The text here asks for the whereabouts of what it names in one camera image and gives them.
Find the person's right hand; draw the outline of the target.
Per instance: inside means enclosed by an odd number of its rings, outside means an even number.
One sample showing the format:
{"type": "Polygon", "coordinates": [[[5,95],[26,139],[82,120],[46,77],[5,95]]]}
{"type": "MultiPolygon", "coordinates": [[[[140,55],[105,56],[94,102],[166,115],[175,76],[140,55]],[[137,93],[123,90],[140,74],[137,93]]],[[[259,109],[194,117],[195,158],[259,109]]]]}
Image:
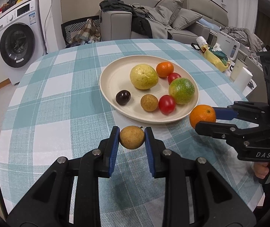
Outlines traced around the person's right hand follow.
{"type": "Polygon", "coordinates": [[[265,179],[265,177],[270,173],[270,163],[267,162],[255,162],[253,164],[253,171],[257,178],[265,179]]]}

